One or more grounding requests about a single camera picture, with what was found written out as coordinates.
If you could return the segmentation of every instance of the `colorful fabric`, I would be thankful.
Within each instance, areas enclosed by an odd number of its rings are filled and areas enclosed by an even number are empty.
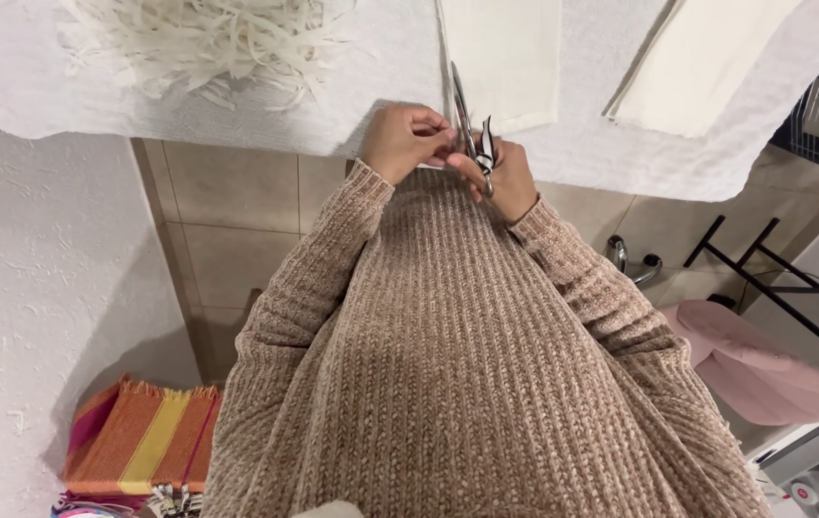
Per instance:
[[[215,387],[175,391],[122,375],[74,415],[65,486],[79,495],[148,495],[162,483],[202,492],[220,405]]]

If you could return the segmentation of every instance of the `tiled floor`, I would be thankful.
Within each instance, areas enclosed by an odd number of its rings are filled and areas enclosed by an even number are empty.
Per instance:
[[[344,159],[268,151],[144,141],[169,241],[181,304],[190,321],[203,377],[220,382],[234,363],[234,336],[243,324],[250,290],[269,278],[323,201],[342,182]],[[713,243],[734,259],[771,218],[780,225],[767,241],[793,256],[819,231],[819,167],[776,147],[762,152],[749,183],[721,203],[683,202],[540,182],[540,192],[604,253],[618,233],[632,261],[646,253],[663,258],[662,274],[643,286],[654,304],[706,298],[738,298],[743,281],[702,255],[691,269],[681,264],[720,215],[727,219]],[[752,269],[774,266],[756,257]]]

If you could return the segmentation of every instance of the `pink cushion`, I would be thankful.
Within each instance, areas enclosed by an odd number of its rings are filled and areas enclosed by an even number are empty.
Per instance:
[[[819,421],[819,369],[785,353],[725,306],[686,300],[661,311],[691,344],[691,365],[726,404],[757,424]]]

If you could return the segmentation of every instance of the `black metal frame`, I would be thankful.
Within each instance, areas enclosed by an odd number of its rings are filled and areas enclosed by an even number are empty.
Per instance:
[[[773,218],[771,223],[768,223],[768,226],[765,227],[764,230],[761,230],[761,234],[759,235],[758,239],[749,246],[749,249],[742,254],[742,257],[739,259],[738,262],[733,261],[729,257],[726,256],[725,253],[720,252],[716,247],[714,247],[710,243],[710,239],[716,233],[716,230],[719,230],[720,225],[726,220],[726,216],[720,216],[716,218],[716,221],[713,225],[710,226],[710,229],[707,230],[707,233],[704,234],[703,239],[701,242],[698,243],[697,247],[694,248],[694,252],[688,257],[688,260],[685,261],[684,267],[689,268],[694,260],[697,259],[698,255],[701,254],[702,251],[706,250],[716,256],[717,259],[729,265],[736,273],[738,273],[742,278],[746,279],[750,285],[755,287],[758,291],[763,293],[766,297],[773,300],[778,306],[781,307],[782,310],[789,313],[790,316],[794,317],[797,322],[803,324],[809,331],[812,331],[813,334],[819,337],[819,326],[816,325],[813,321],[809,320],[806,315],[801,312],[796,311],[796,309],[791,306],[786,300],[782,299],[778,296],[778,293],[819,293],[819,283],[813,279],[812,277],[807,276],[805,273],[801,272],[796,266],[791,265],[790,263],[786,262],[782,257],[778,254],[773,253],[770,249],[762,244],[765,239],[769,235],[771,235],[772,230],[774,227],[777,226],[778,223],[781,222],[778,218]],[[745,264],[749,261],[752,254],[755,252],[761,252],[770,257],[773,261],[775,261],[778,265],[786,268],[790,273],[794,274],[796,277],[799,277],[803,282],[806,282],[809,287],[773,287],[773,286],[766,286],[761,281],[758,280],[757,277],[753,276],[749,272],[747,272],[744,268]]]

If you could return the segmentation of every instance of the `white tablecloth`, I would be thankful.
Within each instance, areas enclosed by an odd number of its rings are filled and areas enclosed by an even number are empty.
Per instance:
[[[749,167],[819,72],[819,0],[804,0],[768,44],[703,138],[620,126],[602,116],[640,55],[664,0],[563,0],[556,124],[507,135],[525,145],[539,180],[689,200],[738,193]],[[433,0],[362,0],[345,30],[322,106],[266,112],[285,94],[246,82],[230,112],[195,95],[152,100],[100,70],[66,77],[56,0],[0,0],[0,128],[27,138],[59,132],[354,156],[375,106],[445,109]]]

